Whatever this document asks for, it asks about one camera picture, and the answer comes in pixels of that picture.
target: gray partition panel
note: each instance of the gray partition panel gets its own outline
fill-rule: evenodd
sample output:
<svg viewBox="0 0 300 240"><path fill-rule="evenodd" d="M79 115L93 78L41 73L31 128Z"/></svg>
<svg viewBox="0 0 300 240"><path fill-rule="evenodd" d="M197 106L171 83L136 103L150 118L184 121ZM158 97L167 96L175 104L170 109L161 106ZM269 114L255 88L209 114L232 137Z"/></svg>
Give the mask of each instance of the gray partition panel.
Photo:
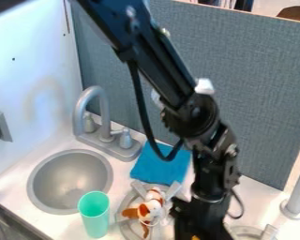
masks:
<svg viewBox="0 0 300 240"><path fill-rule="evenodd" d="M151 9L193 75L213 81L222 118L238 138L242 172L283 189L300 148L300 23L169 0L152 0ZM111 119L141 130L127 66L78 13L74 9L84 87L104 87ZM156 137L175 143L151 88L143 88ZM91 109L98 112L97 102Z"/></svg>

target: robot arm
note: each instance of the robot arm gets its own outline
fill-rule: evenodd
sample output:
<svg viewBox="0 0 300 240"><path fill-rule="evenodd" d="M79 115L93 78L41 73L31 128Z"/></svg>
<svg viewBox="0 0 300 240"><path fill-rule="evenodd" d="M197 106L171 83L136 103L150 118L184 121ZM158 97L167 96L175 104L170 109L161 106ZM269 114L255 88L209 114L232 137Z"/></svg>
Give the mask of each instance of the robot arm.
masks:
<svg viewBox="0 0 300 240"><path fill-rule="evenodd" d="M154 151L172 160L183 143L193 153L195 181L191 202L173 200L175 239L232 239L223 227L233 187L240 176L238 149L216 102L195 92L195 81L169 41L168 32L152 19L143 0L76 0L124 63L135 88L144 132ZM161 119L180 137L167 156L156 145L148 121L139 73L157 90L165 108Z"/></svg>

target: plastic cup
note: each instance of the plastic cup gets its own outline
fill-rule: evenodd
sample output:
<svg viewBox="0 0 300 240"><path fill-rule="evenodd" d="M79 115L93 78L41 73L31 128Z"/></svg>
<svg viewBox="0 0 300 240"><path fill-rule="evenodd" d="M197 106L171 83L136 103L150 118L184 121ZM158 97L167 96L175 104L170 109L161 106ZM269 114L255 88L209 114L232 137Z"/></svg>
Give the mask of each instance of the plastic cup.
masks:
<svg viewBox="0 0 300 240"><path fill-rule="evenodd" d="M107 234L109 227L108 196L101 191L91 191L83 195L78 202L84 228L90 237L100 238Z"/></svg>

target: faucet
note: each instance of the faucet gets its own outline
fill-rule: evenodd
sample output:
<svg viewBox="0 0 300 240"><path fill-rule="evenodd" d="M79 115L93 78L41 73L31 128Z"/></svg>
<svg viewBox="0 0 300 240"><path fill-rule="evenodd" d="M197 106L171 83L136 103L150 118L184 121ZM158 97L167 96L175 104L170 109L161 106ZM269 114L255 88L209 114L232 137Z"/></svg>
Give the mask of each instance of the faucet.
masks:
<svg viewBox="0 0 300 240"><path fill-rule="evenodd" d="M91 86L81 93L73 114L73 133L75 136L80 136L84 133L83 115L86 105L94 97L99 97L100 101L102 122L100 127L100 139L104 142L110 142L113 140L113 136L111 134L109 100L106 92L100 86Z"/></svg>
<svg viewBox="0 0 300 240"><path fill-rule="evenodd" d="M97 131L91 113L85 111L86 105L94 97L99 98L101 109L102 123ZM81 93L75 105L72 121L74 136L82 143L96 147L122 161L131 161L141 153L142 144L131 137L127 127L111 130L109 100L100 86L90 86Z"/></svg>

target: sink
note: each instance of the sink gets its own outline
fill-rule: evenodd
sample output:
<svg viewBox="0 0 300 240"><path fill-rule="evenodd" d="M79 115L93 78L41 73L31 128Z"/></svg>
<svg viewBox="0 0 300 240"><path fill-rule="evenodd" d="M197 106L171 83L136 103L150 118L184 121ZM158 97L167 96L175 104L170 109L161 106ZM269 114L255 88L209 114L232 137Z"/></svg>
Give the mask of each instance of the sink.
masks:
<svg viewBox="0 0 300 240"><path fill-rule="evenodd" d="M44 212L74 214L84 193L107 193L112 183L113 169L105 157L88 150L67 150L36 166L27 182L27 194Z"/></svg>

